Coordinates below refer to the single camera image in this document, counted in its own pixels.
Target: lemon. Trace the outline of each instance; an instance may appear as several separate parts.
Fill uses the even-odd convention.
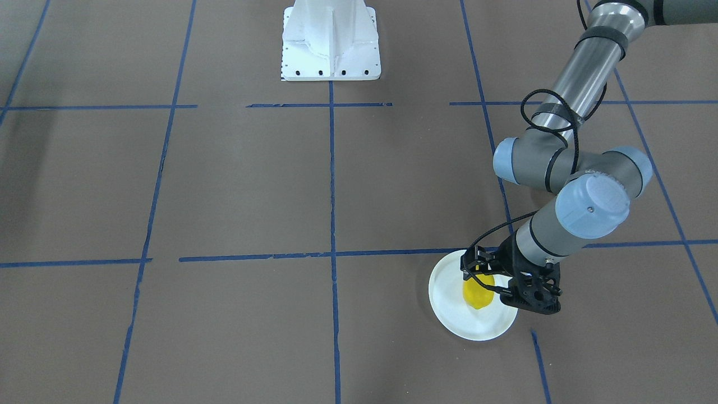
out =
[[[477,275],[481,282],[486,285],[494,286],[492,275]],[[479,310],[484,308],[491,303],[493,300],[494,292],[491,290],[484,289],[483,286],[479,285],[474,279],[464,281],[464,300],[469,306]]]

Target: grid line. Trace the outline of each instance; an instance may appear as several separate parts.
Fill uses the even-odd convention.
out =
[[[197,104],[137,104],[137,105],[64,105],[64,106],[7,106],[4,111],[105,111],[113,109],[196,109]]]
[[[461,14],[464,18],[464,28],[466,29],[466,39],[469,42],[469,51],[471,52],[471,61],[474,65],[474,75],[476,76],[476,86],[478,87],[479,91],[479,98],[481,98],[481,108],[484,112],[484,121],[486,122],[486,132],[489,136],[489,144],[491,145],[491,155],[494,154],[496,151],[496,145],[494,143],[493,138],[493,131],[491,130],[491,120],[489,120],[489,111],[486,107],[486,98],[484,97],[484,88],[481,84],[481,74],[479,73],[479,65],[476,61],[476,53],[474,51],[474,41],[471,38],[471,30],[469,28],[469,19],[466,15],[466,6],[464,5],[464,0],[459,0],[461,4]],[[503,208],[506,214],[506,221],[511,221],[511,212],[508,207],[508,199],[506,198],[506,189],[503,187],[503,180],[501,178],[497,177],[498,180],[498,187],[501,190],[501,198],[503,199]],[[513,225],[508,225],[508,230],[510,233],[513,233]]]
[[[328,104],[249,104],[245,108],[360,108],[367,106],[393,106],[393,104],[391,102],[331,102]]]
[[[334,153],[334,82],[329,82],[329,154],[330,154],[330,202],[332,206],[330,221],[331,262],[332,262],[332,321],[334,325],[334,400],[342,402],[342,380],[339,353],[339,298],[337,295],[337,237],[336,237],[336,192],[335,192],[335,153]]]
[[[15,92],[17,91],[17,87],[20,84],[20,79],[22,78],[22,73],[25,72],[25,68],[27,67],[27,61],[30,59],[30,54],[32,53],[32,49],[35,47],[35,43],[37,42],[37,37],[40,35],[40,30],[42,28],[42,24],[45,22],[45,17],[47,16],[47,10],[50,7],[50,0],[45,0],[45,7],[42,8],[42,14],[40,14],[40,19],[37,22],[37,28],[35,28],[35,33],[32,35],[32,39],[30,40],[30,45],[27,47],[27,52],[25,52],[25,57],[22,59],[22,63],[20,64],[20,69],[17,71],[17,75],[15,76],[15,81],[12,83],[12,87],[10,88],[10,93],[7,96],[7,100],[5,101],[5,107],[3,108],[2,112],[0,113],[0,127],[2,126],[3,122],[5,122],[5,116],[7,115],[7,109],[12,105],[12,99],[15,97]]]
[[[539,105],[542,101],[527,101],[526,105]],[[496,106],[496,105],[521,105],[522,101],[451,101],[450,106]],[[604,100],[601,104],[626,105],[625,100]],[[694,105],[694,104],[718,104],[718,100],[641,100],[631,101],[633,105]]]
[[[678,219],[678,214],[676,213],[676,209],[673,207],[671,198],[668,196],[668,190],[666,189],[666,184],[663,182],[663,178],[661,177],[661,174],[658,171],[658,166],[656,165],[656,161],[653,159],[653,153],[651,152],[651,148],[648,146],[648,142],[645,139],[645,135],[643,134],[643,129],[641,129],[640,123],[638,122],[638,117],[636,116],[635,111],[633,110],[633,103],[631,102],[630,98],[628,97],[628,92],[626,91],[626,89],[623,85],[623,81],[621,80],[621,76],[618,73],[618,69],[614,69],[614,74],[616,76],[616,79],[618,80],[618,85],[621,88],[623,97],[626,100],[626,106],[628,107],[631,118],[633,119],[635,128],[638,130],[638,136],[640,137],[640,140],[643,143],[643,148],[645,149],[645,153],[651,162],[653,172],[656,174],[656,181],[658,181],[658,185],[661,187],[661,192],[663,193],[663,197],[666,199],[666,204],[668,205],[668,209],[671,212],[671,217],[673,218],[673,222],[675,223],[676,229],[678,230],[679,236],[681,237],[681,243],[683,244],[683,246],[686,250],[686,253],[688,254],[688,258],[691,261],[691,266],[693,267],[693,271],[695,272],[696,277],[698,278],[698,282],[701,286],[701,290],[703,291],[703,295],[706,298],[708,307],[710,308],[710,311],[713,314],[713,319],[714,319],[715,323],[718,324],[718,312],[716,312],[716,307],[713,304],[713,299],[711,298],[711,294],[708,291],[708,287],[706,286],[706,283],[703,279],[701,270],[698,268],[698,263],[696,262],[696,259],[693,256],[693,252],[691,251],[691,246],[688,243],[688,239],[686,238],[686,235],[684,233],[683,226],[681,225],[681,222]]]
[[[715,245],[718,239],[686,240],[688,245]],[[683,240],[665,240],[654,242],[615,242],[588,244],[585,249],[596,248],[628,248],[628,247],[670,247],[684,245]],[[450,252],[466,249],[455,248],[427,248],[427,249],[369,249],[326,252],[290,252],[278,254],[236,254],[236,255],[206,255],[193,257],[180,257],[179,262],[212,262],[212,261],[249,261],[249,260],[287,260],[295,258],[324,258],[336,257],[370,257],[376,255],[414,255],[414,254],[449,254]],[[489,252],[496,251],[498,247],[487,247]]]
[[[544,386],[544,397],[546,404],[551,404],[551,392],[549,391],[549,382],[546,379],[546,368],[544,367],[544,357],[541,356],[541,347],[539,346],[539,336],[536,331],[531,329],[531,339],[533,339],[533,350],[536,352],[536,361],[538,362],[538,371],[541,373],[541,385]]]
[[[167,130],[164,134],[164,143],[162,145],[162,155],[159,160],[159,168],[157,169],[157,179],[154,184],[154,194],[152,196],[152,205],[149,211],[149,219],[147,221],[147,236],[145,237],[144,246],[142,247],[142,257],[137,271],[137,281],[135,283],[134,301],[132,304],[132,319],[130,325],[127,328],[127,335],[125,337],[124,349],[122,351],[122,359],[120,361],[120,370],[117,375],[117,386],[115,388],[114,404],[119,404],[120,396],[122,393],[122,383],[124,381],[125,369],[127,366],[127,358],[130,350],[130,343],[132,341],[132,332],[134,330],[134,323],[137,317],[137,307],[139,304],[140,289],[139,286],[142,283],[144,276],[144,268],[147,259],[147,253],[149,251],[149,243],[152,236],[152,226],[154,224],[154,215],[157,211],[157,200],[159,199],[159,190],[162,186],[162,171],[164,170],[164,161],[167,158],[167,149],[169,147],[169,137],[172,134],[172,124],[174,122],[174,112],[177,108],[177,98],[180,94],[180,86],[182,85],[182,73],[185,69],[185,60],[187,58],[187,48],[190,45],[190,36],[192,34],[192,22],[195,18],[195,8],[197,6],[197,0],[192,0],[192,8],[190,9],[189,21],[187,23],[187,31],[185,33],[185,43],[182,48],[182,56],[179,59],[179,68],[177,69],[177,82],[174,85],[174,95],[172,97],[172,107],[169,110],[169,118],[167,120]]]
[[[145,258],[144,261],[151,262],[152,258]],[[142,258],[123,258],[119,260],[0,262],[0,268],[81,267],[85,265],[139,264],[140,262],[142,262]]]

